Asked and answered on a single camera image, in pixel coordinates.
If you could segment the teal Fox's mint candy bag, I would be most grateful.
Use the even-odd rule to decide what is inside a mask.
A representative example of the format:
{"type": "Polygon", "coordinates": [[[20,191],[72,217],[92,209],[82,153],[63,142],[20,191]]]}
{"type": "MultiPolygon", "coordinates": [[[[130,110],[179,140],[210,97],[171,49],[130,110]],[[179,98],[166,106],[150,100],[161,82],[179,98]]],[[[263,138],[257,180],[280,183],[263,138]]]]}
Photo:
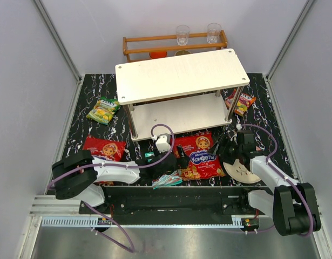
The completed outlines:
{"type": "Polygon", "coordinates": [[[145,172],[153,189],[182,183],[178,172],[177,158],[173,153],[170,153],[162,162],[145,169],[145,172]]]}

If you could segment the green yellow Fox's candy bag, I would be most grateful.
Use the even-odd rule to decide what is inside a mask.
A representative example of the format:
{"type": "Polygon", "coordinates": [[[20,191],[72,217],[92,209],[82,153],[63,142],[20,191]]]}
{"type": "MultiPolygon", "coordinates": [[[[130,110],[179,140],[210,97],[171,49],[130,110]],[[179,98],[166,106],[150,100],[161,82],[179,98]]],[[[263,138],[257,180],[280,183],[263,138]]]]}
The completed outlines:
{"type": "Polygon", "coordinates": [[[120,103],[116,99],[101,97],[86,118],[107,126],[119,109],[120,103]]]}

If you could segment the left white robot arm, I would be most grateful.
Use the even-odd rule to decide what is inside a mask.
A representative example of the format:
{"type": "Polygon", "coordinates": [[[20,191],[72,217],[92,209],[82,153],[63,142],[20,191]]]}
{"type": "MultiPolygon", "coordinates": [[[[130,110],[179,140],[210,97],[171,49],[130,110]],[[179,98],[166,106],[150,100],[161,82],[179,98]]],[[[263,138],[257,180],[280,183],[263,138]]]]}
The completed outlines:
{"type": "Polygon", "coordinates": [[[105,203],[103,187],[96,185],[99,182],[151,185],[165,175],[187,168],[189,162],[180,145],[174,152],[129,162],[108,161],[83,150],[52,165],[50,188],[58,200],[78,199],[97,207],[105,203]]]}

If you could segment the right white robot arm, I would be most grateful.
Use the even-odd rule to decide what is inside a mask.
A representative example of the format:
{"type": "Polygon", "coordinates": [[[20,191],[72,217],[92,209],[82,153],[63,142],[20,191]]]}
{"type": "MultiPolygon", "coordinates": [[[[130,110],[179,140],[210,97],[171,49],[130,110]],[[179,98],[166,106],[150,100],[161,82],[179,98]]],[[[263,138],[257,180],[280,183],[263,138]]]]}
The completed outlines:
{"type": "Polygon", "coordinates": [[[272,218],[280,235],[307,237],[321,230],[314,187],[280,170],[271,161],[270,155],[257,149],[252,131],[239,130],[235,141],[221,136],[208,153],[230,165],[238,160],[266,184],[272,193],[261,189],[250,191],[247,194],[248,204],[272,218]]]}

